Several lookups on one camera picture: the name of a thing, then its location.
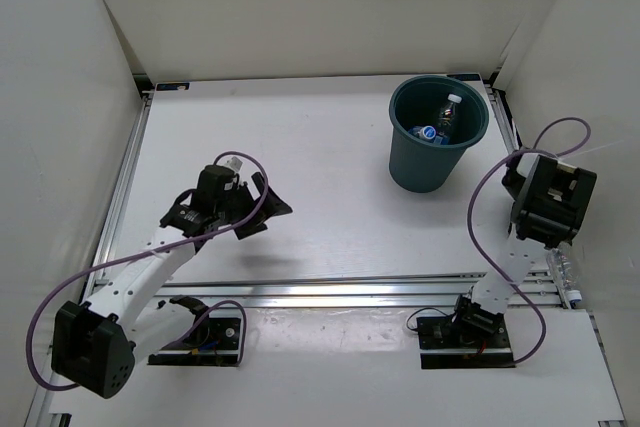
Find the clear bottle blue label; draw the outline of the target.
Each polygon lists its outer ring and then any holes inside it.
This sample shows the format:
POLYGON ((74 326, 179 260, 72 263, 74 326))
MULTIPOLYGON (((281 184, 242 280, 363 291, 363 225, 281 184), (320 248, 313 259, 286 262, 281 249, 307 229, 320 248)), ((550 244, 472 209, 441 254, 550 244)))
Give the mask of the clear bottle blue label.
POLYGON ((435 143, 448 145, 458 122, 458 107, 462 98, 456 94, 449 94, 446 102, 440 107, 434 128, 436 130, 435 143))

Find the clear bottle no label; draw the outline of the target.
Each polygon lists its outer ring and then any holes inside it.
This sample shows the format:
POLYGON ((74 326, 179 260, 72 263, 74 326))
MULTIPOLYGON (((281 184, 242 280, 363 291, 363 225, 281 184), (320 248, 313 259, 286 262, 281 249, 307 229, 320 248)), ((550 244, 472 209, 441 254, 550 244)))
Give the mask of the clear bottle no label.
POLYGON ((579 282, 579 264, 575 260, 572 246, 560 243, 546 254, 546 262, 562 301, 571 309, 582 301, 579 282))

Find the crushed bottle blue label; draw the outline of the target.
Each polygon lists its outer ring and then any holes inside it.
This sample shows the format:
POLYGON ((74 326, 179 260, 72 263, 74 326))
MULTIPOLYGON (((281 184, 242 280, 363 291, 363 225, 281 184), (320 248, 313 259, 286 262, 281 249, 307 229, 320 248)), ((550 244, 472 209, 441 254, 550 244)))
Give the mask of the crushed bottle blue label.
POLYGON ((408 130, 408 133, 420 140, 426 142, 434 142, 437 138, 437 131, 433 126, 414 126, 408 130))

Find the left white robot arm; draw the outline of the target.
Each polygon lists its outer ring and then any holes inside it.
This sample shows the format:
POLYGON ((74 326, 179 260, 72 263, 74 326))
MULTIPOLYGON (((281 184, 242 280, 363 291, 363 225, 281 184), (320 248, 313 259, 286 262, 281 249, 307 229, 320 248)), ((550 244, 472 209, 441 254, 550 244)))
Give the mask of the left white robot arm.
POLYGON ((249 187, 231 162, 206 166, 197 185, 161 218, 144 255, 83 303, 68 301, 58 310, 52 370, 109 399, 137 363, 163 348, 181 347, 189 355, 217 350, 225 334, 211 329, 209 306, 185 295, 154 297, 212 235, 229 229, 242 240, 265 231, 270 218, 292 213, 262 172, 251 180, 249 187))

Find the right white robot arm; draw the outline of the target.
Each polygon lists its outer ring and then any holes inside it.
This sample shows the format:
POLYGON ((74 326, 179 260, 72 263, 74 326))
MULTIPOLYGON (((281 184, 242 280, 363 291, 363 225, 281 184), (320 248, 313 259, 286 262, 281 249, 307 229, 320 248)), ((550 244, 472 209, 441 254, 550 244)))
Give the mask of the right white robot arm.
POLYGON ((520 285, 536 254, 573 241, 597 181, 595 172, 537 150, 517 151, 498 166, 506 168, 502 185, 513 200, 509 233, 501 257, 491 259, 473 232, 473 209, 480 193, 475 189, 467 210, 467 229, 491 269, 458 299, 449 322, 450 337, 464 347, 498 332, 510 298, 523 295, 520 285))

